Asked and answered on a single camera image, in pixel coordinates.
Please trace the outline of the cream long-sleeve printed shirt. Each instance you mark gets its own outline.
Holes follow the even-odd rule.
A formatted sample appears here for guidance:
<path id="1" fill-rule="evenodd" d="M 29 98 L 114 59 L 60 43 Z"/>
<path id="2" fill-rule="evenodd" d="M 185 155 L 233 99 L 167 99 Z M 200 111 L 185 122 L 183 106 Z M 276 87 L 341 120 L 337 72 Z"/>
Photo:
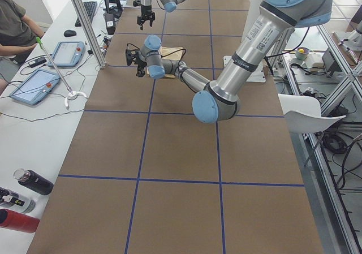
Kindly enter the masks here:
<path id="1" fill-rule="evenodd" d="M 168 47 L 160 47 L 159 53 L 163 58 L 170 59 L 173 61 L 178 61 L 181 59 L 183 53 L 185 51 L 185 48 L 183 47 L 174 47 L 174 48 L 168 48 Z M 149 69 L 147 68 L 146 74 L 148 77 L 150 77 Z M 165 79 L 175 79 L 176 77 L 172 74 L 165 74 L 163 77 Z"/>

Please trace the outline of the black computer keyboard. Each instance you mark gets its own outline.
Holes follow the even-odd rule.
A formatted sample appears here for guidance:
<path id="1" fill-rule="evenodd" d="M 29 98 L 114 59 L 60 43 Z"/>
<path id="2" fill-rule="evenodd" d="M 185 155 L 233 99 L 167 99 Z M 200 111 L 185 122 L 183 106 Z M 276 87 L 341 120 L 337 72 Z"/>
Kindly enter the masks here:
<path id="1" fill-rule="evenodd" d="M 98 2 L 97 1 L 84 1 L 83 6 L 85 8 L 86 16 L 88 17 L 90 23 L 94 19 L 94 15 L 97 11 Z"/>

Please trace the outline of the black computer mouse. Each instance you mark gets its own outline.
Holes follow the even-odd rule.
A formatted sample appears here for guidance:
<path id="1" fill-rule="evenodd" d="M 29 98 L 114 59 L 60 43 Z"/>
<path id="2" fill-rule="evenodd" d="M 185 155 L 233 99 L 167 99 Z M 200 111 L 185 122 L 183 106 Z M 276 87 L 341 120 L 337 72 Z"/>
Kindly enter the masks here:
<path id="1" fill-rule="evenodd" d="M 73 36 L 76 36 L 76 35 L 77 35 L 77 32 L 74 31 L 74 30 L 68 29 L 68 30 L 65 30 L 65 31 L 64 31 L 63 35 L 64 35 L 65 37 L 73 37 Z"/>

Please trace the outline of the far teach pendant tablet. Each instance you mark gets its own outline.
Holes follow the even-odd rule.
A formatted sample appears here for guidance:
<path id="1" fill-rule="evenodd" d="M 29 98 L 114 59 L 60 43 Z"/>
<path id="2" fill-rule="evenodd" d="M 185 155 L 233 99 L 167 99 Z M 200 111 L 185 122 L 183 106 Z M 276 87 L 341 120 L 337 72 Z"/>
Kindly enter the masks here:
<path id="1" fill-rule="evenodd" d="M 81 60 L 85 51 L 82 41 L 58 42 L 51 58 L 58 67 L 75 67 Z"/>

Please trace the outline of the teach pendant tablet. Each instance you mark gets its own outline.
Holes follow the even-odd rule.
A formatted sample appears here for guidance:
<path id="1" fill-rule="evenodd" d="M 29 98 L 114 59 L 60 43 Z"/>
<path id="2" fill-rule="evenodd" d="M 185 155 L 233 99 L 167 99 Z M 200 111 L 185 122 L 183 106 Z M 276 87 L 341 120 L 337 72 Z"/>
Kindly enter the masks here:
<path id="1" fill-rule="evenodd" d="M 10 93 L 10 98 L 27 105 L 36 105 L 48 95 L 60 79 L 56 72 L 37 69 Z"/>
<path id="2" fill-rule="evenodd" d="M 85 51 L 82 41 L 58 42 L 51 58 L 58 67 L 75 67 L 81 60 Z"/>

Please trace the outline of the pink metal rod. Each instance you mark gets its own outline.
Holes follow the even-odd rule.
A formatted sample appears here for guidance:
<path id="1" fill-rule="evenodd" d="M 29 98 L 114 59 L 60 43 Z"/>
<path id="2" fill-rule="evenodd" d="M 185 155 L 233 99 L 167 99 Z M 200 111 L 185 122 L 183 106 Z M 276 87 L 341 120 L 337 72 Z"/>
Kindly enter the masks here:
<path id="1" fill-rule="evenodd" d="M 50 54 L 48 53 L 48 51 L 45 49 L 41 39 L 39 37 L 36 37 L 36 41 L 37 43 L 40 45 L 40 48 L 44 51 L 44 53 L 46 54 L 47 58 L 49 59 L 50 63 L 53 65 L 53 67 L 55 68 L 57 74 L 60 76 L 61 80 L 63 81 L 63 83 L 65 84 L 67 90 L 68 90 L 68 95 L 66 96 L 66 98 L 64 99 L 64 105 L 66 107 L 66 109 L 69 109 L 69 104 L 68 101 L 69 100 L 73 100 L 75 99 L 77 96 L 83 96 L 84 98 L 88 99 L 88 96 L 82 92 L 82 91 L 74 91 L 70 85 L 68 84 L 68 82 L 66 81 L 66 79 L 63 77 L 62 73 L 60 72 L 58 66 L 55 64 L 55 62 L 53 61 L 52 57 L 50 56 Z"/>

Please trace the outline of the near teach pendant tablet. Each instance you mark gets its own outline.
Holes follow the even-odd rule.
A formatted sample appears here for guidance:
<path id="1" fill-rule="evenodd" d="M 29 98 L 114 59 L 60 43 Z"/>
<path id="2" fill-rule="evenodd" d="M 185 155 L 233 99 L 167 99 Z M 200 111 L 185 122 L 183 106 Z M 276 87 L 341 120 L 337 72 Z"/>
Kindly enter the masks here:
<path id="1" fill-rule="evenodd" d="M 10 98 L 27 105 L 36 105 L 48 95 L 60 79 L 56 72 L 37 69 L 10 93 Z"/>

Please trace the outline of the seated person in green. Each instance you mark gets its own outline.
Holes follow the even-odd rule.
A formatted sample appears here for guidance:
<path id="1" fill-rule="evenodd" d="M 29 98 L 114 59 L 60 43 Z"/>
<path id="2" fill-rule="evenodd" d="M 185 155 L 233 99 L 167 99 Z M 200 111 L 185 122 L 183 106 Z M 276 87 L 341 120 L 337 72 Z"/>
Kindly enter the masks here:
<path id="1" fill-rule="evenodd" d="M 1 56 L 14 56 L 22 64 L 37 46 L 36 38 L 44 35 L 24 7 L 13 0 L 1 0 Z"/>

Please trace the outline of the black thermos bottle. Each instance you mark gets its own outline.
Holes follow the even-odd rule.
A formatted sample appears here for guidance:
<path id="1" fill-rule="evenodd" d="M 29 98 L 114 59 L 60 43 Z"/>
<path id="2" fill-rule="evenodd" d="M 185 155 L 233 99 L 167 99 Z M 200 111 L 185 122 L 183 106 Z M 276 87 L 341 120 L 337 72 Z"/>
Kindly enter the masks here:
<path id="1" fill-rule="evenodd" d="M 13 174 L 14 179 L 26 188 L 39 193 L 40 195 L 48 195 L 53 190 L 53 183 L 33 170 L 17 169 Z"/>

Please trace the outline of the white plastic chair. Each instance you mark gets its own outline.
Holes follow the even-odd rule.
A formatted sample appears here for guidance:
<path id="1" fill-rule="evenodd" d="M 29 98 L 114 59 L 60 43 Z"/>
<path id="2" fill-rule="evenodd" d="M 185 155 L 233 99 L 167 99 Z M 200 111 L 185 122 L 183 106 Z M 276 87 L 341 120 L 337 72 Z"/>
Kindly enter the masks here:
<path id="1" fill-rule="evenodd" d="M 323 132 L 337 121 L 345 118 L 323 117 L 320 102 L 309 96 L 278 94 L 288 129 L 292 133 L 309 134 Z"/>

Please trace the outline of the grey clear water bottle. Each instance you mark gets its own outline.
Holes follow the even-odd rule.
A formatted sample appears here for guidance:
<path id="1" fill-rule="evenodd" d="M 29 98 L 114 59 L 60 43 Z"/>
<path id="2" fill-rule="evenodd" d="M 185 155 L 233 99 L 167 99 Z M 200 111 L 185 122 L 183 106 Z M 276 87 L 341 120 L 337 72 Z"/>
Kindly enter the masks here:
<path id="1" fill-rule="evenodd" d="M 36 202 L 12 190 L 1 187 L 1 206 L 18 213 L 30 213 Z"/>

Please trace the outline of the red thermos bottle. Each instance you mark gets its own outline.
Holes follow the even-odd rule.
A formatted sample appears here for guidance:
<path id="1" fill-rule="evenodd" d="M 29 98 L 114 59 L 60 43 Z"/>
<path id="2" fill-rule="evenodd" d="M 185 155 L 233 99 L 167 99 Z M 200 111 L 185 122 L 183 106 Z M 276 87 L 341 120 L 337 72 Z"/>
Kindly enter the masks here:
<path id="1" fill-rule="evenodd" d="M 34 233 L 40 223 L 38 218 L 8 209 L 1 209 L 1 228 Z"/>

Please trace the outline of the aluminium frame post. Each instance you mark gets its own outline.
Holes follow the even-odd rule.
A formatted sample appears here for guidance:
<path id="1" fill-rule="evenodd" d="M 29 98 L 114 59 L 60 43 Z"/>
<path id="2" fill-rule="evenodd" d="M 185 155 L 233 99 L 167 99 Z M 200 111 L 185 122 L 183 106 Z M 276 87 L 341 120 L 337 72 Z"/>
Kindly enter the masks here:
<path id="1" fill-rule="evenodd" d="M 100 46 L 97 42 L 96 36 L 94 34 L 92 25 L 86 16 L 85 8 L 83 6 L 82 0 L 71 0 L 76 14 L 81 22 L 81 27 L 86 35 L 88 45 L 90 46 L 93 55 L 96 58 L 96 61 L 100 69 L 103 69 L 106 66 L 106 61 L 103 53 L 101 52 Z"/>

